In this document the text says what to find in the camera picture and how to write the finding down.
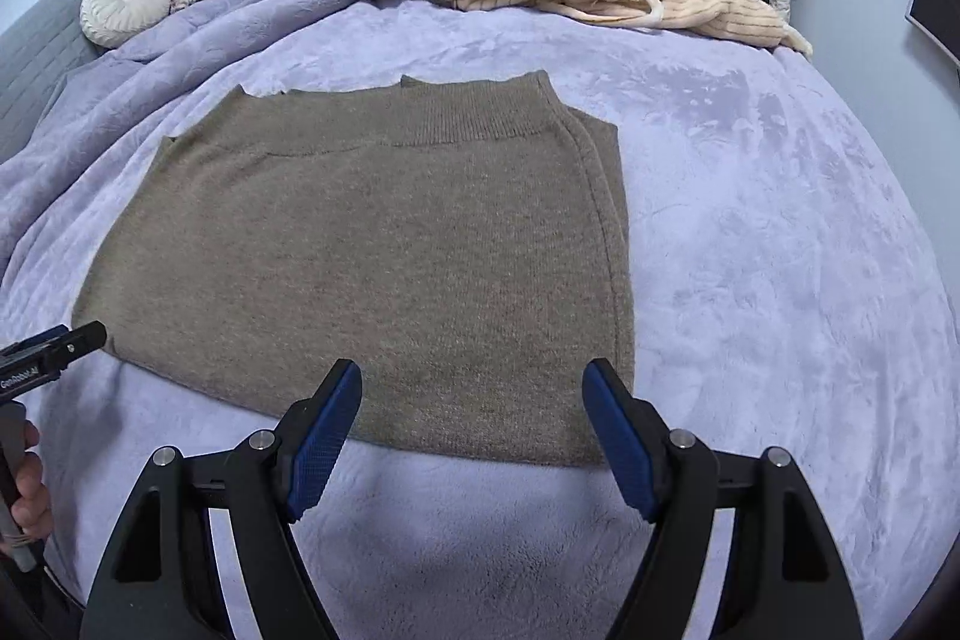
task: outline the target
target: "gray handle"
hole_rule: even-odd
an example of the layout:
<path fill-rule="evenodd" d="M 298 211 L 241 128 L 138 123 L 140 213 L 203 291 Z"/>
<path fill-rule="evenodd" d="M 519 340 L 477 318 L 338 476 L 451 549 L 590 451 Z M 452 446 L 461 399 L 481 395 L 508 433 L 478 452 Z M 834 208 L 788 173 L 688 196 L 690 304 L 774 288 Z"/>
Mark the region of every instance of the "gray handle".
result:
<path fill-rule="evenodd" d="M 0 405 L 0 447 L 3 448 L 10 474 L 14 477 L 23 463 L 26 452 L 26 442 L 23 437 L 26 420 L 27 408 L 21 403 L 8 402 L 6 405 Z M 24 546 L 23 530 L 13 520 L 6 501 L 0 503 L 0 535 L 8 544 L 10 557 L 16 562 L 21 572 L 30 572 L 37 566 L 37 558 L 29 548 Z"/>

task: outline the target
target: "ribbed neckline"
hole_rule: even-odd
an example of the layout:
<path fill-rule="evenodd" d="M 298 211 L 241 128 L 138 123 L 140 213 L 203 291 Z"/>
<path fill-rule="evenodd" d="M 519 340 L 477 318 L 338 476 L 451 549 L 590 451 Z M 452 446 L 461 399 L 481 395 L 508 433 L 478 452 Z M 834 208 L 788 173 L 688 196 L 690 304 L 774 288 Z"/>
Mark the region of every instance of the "ribbed neckline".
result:
<path fill-rule="evenodd" d="M 394 145 L 445 145 L 528 136 L 565 112 L 545 71 L 511 79 L 431 83 L 403 76 L 392 85 L 397 100 L 416 97 L 417 113 L 404 113 L 387 136 Z"/>

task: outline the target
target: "plush blanket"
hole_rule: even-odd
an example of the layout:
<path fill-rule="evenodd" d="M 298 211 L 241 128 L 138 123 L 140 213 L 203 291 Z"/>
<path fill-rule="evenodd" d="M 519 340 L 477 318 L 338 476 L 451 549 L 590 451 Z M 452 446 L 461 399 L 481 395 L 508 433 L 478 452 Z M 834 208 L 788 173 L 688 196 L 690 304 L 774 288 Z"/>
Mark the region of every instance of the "plush blanket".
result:
<path fill-rule="evenodd" d="M 344 91 L 538 68 L 565 104 L 619 129 L 635 393 L 715 448 L 790 450 L 867 637 L 886 640 L 960 528 L 957 336 L 880 151 L 783 47 L 424 0 L 200 1 L 75 73 L 0 165 L 0 342 L 68 321 L 161 140 L 236 85 Z M 232 448 L 271 423 L 102 353 L 25 401 L 44 435 L 50 558 L 80 595 L 152 450 Z M 237 636 L 257 637 L 215 524 Z M 691 638 L 709 633 L 729 534 L 720 513 Z M 349 440 L 295 535 L 342 637 L 557 640 L 606 634 L 649 530 L 605 469 Z"/>

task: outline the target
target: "brown knit sweater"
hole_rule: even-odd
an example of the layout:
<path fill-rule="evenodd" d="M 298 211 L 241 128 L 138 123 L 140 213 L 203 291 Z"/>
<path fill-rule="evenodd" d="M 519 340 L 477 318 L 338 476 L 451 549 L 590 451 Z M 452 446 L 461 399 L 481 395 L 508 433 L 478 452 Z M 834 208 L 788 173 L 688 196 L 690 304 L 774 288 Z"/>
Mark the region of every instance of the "brown knit sweater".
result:
<path fill-rule="evenodd" d="M 634 370 L 616 127 L 545 73 L 254 98 L 166 140 L 74 310 L 109 350 L 273 415 L 337 357 L 352 435 L 600 461 L 580 377 Z"/>

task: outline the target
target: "blue gripper pad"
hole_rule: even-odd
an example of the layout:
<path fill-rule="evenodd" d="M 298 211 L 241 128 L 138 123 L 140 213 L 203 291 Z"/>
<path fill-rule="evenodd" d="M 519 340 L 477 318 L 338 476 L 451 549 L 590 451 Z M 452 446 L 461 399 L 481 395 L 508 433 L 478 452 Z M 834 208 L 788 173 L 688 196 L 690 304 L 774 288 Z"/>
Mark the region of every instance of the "blue gripper pad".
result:
<path fill-rule="evenodd" d="M 287 496 L 287 511 L 294 521 L 299 521 L 306 510 L 320 501 L 360 408 L 362 395 L 360 367 L 351 362 L 294 456 Z"/>
<path fill-rule="evenodd" d="M 614 379 L 623 389 L 616 375 Z M 640 441 L 640 435 L 632 427 L 621 401 L 596 362 L 589 362 L 584 370 L 583 394 L 584 408 L 587 409 L 587 416 L 600 440 L 623 501 L 639 510 L 644 520 L 654 522 L 659 515 L 659 501 L 654 492 L 654 468 L 650 453 Z M 632 400 L 626 389 L 620 395 Z"/>

